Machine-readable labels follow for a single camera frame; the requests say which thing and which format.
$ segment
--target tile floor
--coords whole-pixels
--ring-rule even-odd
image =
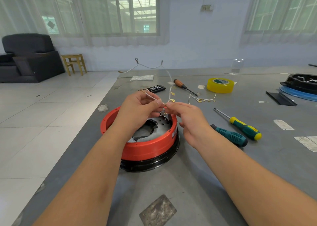
[[[0,224],[11,226],[117,80],[66,73],[39,84],[0,83]]]

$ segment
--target orange-handled screwdriver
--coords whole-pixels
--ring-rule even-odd
[[[197,97],[198,95],[196,93],[194,93],[193,91],[189,90],[185,84],[183,84],[180,80],[178,79],[174,79],[174,83],[176,84],[176,86],[180,87],[180,88],[183,88],[183,89],[187,89],[188,91],[190,91],[191,93],[195,94]]]

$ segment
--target wooden stool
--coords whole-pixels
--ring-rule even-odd
[[[77,63],[78,64],[79,71],[80,71],[81,75],[84,75],[82,73],[82,70],[81,70],[82,66],[84,67],[85,73],[87,73],[86,66],[85,66],[85,61],[84,61],[84,58],[82,56],[82,53],[81,54],[66,54],[66,55],[61,55],[61,57],[63,58],[64,64],[65,64],[65,67],[66,67],[66,70],[67,70],[67,73],[68,73],[69,76],[70,76],[70,71],[69,71],[69,68],[68,68],[69,66],[72,67],[72,71],[73,71],[73,73],[75,73],[73,63]]]

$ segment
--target gray workbench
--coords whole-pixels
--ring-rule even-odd
[[[206,99],[213,98],[214,93],[206,89],[197,89],[197,86],[206,85],[207,80],[214,75],[237,81],[231,94],[217,94],[215,102],[198,103],[191,99],[191,104],[202,109],[209,124],[235,131],[228,120],[213,111],[213,107],[216,107],[229,116],[236,116],[256,127],[263,137],[258,142],[249,140],[248,145],[243,148],[244,152],[317,199],[317,152],[311,152],[293,138],[317,136],[317,103],[289,96],[298,106],[280,106],[265,94],[265,91],[276,92],[280,81],[287,78],[287,75],[281,73],[317,74],[317,68],[244,68],[244,74],[239,76],[224,75],[224,72],[229,72],[229,69],[225,68],[173,69],[170,72],[173,78],[177,76],[177,79],[188,88],[200,92],[200,97]],[[130,81],[133,75],[148,74],[155,75],[153,81]],[[127,95],[139,89],[157,84],[169,88],[167,82],[170,79],[163,70],[131,71],[120,76],[100,103],[107,103],[108,111],[120,106]],[[172,92],[175,93],[172,98],[176,101],[188,103],[187,91],[173,88]],[[168,100],[168,90],[157,95],[163,101]],[[100,138],[100,123],[108,111],[101,113],[96,109],[93,112],[45,179],[43,190],[36,193],[24,208],[20,225],[31,225],[73,174]],[[295,130],[282,130],[273,122],[274,119],[284,120]],[[139,214],[162,194],[169,198],[177,210],[166,225],[246,225],[198,152],[184,140],[182,128],[178,128],[181,137],[180,147],[166,164],[142,173],[120,170],[108,225],[143,225]]]

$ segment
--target hand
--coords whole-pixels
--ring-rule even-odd
[[[186,141],[196,148],[208,142],[212,128],[208,124],[200,108],[182,102],[166,103],[165,112],[175,114],[182,118],[180,126],[184,128],[183,135]]]
[[[156,100],[141,91],[127,96],[113,122],[114,125],[119,125],[121,129],[127,132],[128,140],[148,118],[159,117],[159,112],[165,106],[156,94],[147,93]]]

